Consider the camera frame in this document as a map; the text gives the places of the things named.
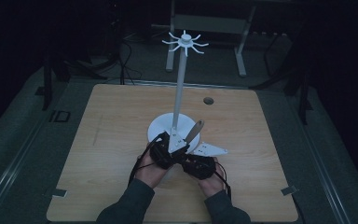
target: hand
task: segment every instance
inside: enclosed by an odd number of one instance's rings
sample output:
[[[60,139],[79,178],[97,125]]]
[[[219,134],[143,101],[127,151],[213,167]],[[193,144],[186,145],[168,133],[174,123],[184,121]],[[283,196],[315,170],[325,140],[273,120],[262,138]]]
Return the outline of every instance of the hand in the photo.
[[[220,174],[221,176],[223,176],[223,171],[220,168],[220,166],[218,164],[216,164],[215,166],[216,166],[216,172],[218,174]],[[224,189],[224,183],[217,175],[212,175],[211,177],[209,177],[207,179],[203,179],[203,180],[197,179],[197,180],[199,182],[199,186],[200,186],[202,192],[204,193],[204,195],[207,198],[215,195],[215,193]]]
[[[149,165],[154,163],[152,158],[150,157],[150,151],[147,151],[144,158],[142,159],[139,167]],[[155,188],[159,182],[161,181],[162,177],[167,174],[168,170],[164,170],[157,166],[156,164],[152,164],[146,166],[144,168],[139,169],[135,173],[135,178],[141,180],[142,182],[146,183],[150,188]]]

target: wooden board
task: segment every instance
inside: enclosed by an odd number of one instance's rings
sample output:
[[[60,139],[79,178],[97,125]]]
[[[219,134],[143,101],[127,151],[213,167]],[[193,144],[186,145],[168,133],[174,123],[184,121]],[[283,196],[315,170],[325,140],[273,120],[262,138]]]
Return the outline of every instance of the wooden board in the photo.
[[[53,198],[51,221],[93,221],[127,187],[147,129],[159,115],[173,112],[175,88],[96,85],[80,122]],[[203,103],[214,99],[212,105]],[[227,171],[233,204],[252,221],[295,221],[297,212],[257,95],[253,91],[184,88],[181,113],[205,120],[200,141],[228,149],[219,161]],[[174,166],[147,210],[145,221],[209,221],[196,181]]]

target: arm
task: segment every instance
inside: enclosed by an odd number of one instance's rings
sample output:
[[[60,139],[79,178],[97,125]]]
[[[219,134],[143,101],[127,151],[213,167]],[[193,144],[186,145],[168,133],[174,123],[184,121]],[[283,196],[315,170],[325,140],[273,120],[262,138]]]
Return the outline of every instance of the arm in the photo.
[[[147,152],[139,167],[151,163],[153,161]],[[139,169],[118,202],[105,208],[98,215],[97,223],[142,223],[155,194],[153,188],[158,185],[167,171],[159,168],[156,164]]]
[[[216,172],[223,174],[220,166],[216,164]],[[205,205],[211,215],[212,223],[219,224],[248,224],[251,223],[249,215],[232,205],[224,190],[223,181],[213,175],[210,178],[198,180],[199,186],[207,197]]]

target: sleeve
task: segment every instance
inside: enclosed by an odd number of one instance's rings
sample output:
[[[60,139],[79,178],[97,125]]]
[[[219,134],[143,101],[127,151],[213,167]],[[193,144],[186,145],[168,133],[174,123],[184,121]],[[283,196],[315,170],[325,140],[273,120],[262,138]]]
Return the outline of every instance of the sleeve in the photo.
[[[142,223],[154,194],[149,186],[134,178],[118,202],[98,215],[96,223]]]
[[[212,223],[219,224],[249,224],[249,215],[232,205],[224,190],[205,200],[205,205],[211,215]]]

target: white pole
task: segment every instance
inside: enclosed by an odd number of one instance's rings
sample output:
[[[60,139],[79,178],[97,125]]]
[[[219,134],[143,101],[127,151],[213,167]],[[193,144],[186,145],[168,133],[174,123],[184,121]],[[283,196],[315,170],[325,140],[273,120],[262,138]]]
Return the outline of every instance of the white pole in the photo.
[[[173,121],[172,121],[172,128],[175,130],[177,130],[180,105],[182,103],[182,90],[183,90],[183,83],[185,81],[186,63],[187,63],[187,57],[185,55],[185,48],[181,48],[178,79],[176,84],[175,108],[173,110]]]

